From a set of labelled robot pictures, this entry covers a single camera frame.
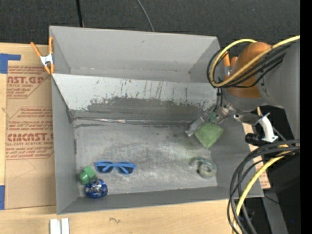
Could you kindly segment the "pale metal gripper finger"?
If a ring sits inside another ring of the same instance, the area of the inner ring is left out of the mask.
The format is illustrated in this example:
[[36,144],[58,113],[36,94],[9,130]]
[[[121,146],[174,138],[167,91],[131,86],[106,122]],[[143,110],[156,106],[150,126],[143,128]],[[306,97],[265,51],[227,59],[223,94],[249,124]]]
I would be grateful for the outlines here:
[[205,121],[203,119],[197,119],[194,122],[192,122],[187,130],[187,136],[191,137],[196,131],[198,131],[201,127],[209,123],[208,121]]
[[203,125],[206,124],[206,120],[204,117],[200,117],[192,122],[188,129],[185,131],[187,134],[194,134],[197,130],[199,130]]

